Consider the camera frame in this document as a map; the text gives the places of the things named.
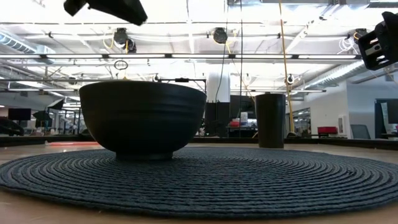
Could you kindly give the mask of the round dark woven placemat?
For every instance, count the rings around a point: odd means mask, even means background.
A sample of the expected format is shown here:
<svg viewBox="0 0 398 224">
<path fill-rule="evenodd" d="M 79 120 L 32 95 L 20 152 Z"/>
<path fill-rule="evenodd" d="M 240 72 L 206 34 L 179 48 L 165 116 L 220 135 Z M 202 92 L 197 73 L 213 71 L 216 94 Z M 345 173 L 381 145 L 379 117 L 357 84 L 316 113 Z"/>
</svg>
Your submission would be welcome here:
<svg viewBox="0 0 398 224">
<path fill-rule="evenodd" d="M 398 202 L 398 165 L 245 147 L 186 147 L 167 161 L 124 161 L 97 149 L 1 164 L 0 188 L 135 215 L 258 220 Z"/>
</svg>

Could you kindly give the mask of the black monitor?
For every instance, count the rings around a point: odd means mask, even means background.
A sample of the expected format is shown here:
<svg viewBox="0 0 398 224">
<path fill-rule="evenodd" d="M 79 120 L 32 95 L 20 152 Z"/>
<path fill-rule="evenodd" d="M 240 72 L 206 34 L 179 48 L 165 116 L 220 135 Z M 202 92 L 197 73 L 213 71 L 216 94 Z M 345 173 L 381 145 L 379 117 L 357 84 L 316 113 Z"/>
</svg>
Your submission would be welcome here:
<svg viewBox="0 0 398 224">
<path fill-rule="evenodd" d="M 9 108 L 8 119 L 13 121 L 28 121 L 31 119 L 32 110 L 30 108 Z"/>
</svg>

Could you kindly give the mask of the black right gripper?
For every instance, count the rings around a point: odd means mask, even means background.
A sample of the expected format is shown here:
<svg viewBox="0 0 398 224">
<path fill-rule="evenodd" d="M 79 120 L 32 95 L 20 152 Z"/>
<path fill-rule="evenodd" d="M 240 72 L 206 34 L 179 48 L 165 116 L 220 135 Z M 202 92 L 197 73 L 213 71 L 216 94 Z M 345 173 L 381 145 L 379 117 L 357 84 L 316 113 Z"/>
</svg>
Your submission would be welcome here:
<svg viewBox="0 0 398 224">
<path fill-rule="evenodd" d="M 358 47 L 368 70 L 378 70 L 398 62 L 398 13 L 382 13 L 383 21 L 361 36 Z"/>
</svg>

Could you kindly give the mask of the black cabinet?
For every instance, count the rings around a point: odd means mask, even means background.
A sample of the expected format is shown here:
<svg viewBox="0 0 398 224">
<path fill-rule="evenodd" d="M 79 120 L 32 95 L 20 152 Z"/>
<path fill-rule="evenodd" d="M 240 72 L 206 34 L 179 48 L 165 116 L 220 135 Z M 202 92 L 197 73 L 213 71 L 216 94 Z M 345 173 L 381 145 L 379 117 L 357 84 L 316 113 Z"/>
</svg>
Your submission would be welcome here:
<svg viewBox="0 0 398 224">
<path fill-rule="evenodd" d="M 217 102 L 206 103 L 205 108 L 205 132 L 210 136 L 226 138 L 227 125 L 230 121 L 230 103 Z"/>
</svg>

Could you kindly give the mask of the black bowl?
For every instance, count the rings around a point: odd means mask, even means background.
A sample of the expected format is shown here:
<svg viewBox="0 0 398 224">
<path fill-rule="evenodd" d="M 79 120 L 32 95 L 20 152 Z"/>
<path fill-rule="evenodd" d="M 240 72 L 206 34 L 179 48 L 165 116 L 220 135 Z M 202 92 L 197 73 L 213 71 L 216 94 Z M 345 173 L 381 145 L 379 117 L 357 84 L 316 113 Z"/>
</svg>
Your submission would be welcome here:
<svg viewBox="0 0 398 224">
<path fill-rule="evenodd" d="M 92 138 L 119 159 L 169 159 L 200 128 L 206 94 L 172 83 L 108 81 L 79 89 Z"/>
</svg>

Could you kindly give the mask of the white column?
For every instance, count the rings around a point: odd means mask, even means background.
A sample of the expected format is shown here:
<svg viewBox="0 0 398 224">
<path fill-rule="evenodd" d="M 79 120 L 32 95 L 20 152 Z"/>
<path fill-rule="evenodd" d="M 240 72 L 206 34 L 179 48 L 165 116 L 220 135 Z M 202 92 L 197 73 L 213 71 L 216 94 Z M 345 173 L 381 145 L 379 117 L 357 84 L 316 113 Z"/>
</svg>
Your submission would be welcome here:
<svg viewBox="0 0 398 224">
<path fill-rule="evenodd" d="M 209 103 L 230 102 L 230 74 L 229 70 L 210 72 L 207 76 L 206 95 Z"/>
</svg>

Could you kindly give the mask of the red box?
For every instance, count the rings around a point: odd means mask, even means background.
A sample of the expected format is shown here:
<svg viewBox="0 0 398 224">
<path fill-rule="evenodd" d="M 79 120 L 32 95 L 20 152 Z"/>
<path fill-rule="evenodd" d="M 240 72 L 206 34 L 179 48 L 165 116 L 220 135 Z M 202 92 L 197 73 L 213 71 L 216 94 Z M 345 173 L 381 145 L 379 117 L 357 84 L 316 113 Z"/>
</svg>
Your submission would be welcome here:
<svg viewBox="0 0 398 224">
<path fill-rule="evenodd" d="M 338 134 L 338 128 L 335 126 L 319 126 L 317 131 L 318 134 Z"/>
</svg>

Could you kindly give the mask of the black tall cup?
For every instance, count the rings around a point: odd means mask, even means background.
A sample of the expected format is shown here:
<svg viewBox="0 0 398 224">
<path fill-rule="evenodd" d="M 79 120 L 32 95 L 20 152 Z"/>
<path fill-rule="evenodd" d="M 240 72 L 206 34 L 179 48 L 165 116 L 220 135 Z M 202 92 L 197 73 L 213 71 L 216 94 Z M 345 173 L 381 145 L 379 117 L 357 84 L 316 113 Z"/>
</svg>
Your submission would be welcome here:
<svg viewBox="0 0 398 224">
<path fill-rule="evenodd" d="M 255 97 L 259 147 L 284 147 L 285 95 L 267 93 Z"/>
</svg>

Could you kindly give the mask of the gray chair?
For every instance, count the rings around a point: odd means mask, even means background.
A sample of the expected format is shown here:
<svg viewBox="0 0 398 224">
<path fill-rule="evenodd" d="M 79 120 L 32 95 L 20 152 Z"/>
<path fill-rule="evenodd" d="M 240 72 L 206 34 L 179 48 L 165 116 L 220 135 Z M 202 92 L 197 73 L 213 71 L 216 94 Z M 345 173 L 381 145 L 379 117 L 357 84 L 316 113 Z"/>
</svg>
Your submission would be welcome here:
<svg viewBox="0 0 398 224">
<path fill-rule="evenodd" d="M 364 124 L 352 124 L 351 132 L 354 139 L 370 139 L 368 128 Z"/>
</svg>

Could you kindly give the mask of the dark framed screen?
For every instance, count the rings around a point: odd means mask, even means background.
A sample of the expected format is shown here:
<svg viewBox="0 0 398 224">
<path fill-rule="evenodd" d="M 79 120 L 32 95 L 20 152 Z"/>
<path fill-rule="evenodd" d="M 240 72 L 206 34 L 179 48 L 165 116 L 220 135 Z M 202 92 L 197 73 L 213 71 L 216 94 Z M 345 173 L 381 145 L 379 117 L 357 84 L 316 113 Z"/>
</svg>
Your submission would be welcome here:
<svg viewBox="0 0 398 224">
<path fill-rule="evenodd" d="M 376 139 L 398 141 L 398 99 L 375 100 L 374 135 Z"/>
</svg>

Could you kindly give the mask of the long ceiling light strip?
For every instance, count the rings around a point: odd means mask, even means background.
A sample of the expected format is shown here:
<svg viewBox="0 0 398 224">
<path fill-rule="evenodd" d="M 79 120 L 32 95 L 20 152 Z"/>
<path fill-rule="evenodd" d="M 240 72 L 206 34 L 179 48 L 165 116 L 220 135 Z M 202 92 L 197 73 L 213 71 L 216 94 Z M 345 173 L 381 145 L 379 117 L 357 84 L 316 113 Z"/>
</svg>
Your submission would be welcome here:
<svg viewBox="0 0 398 224">
<path fill-rule="evenodd" d="M 361 59 L 360 55 L 319 55 L 319 54 L 0 54 L 0 58 L 23 59 L 100 59 L 100 58 L 194 58 L 194 59 Z"/>
</svg>

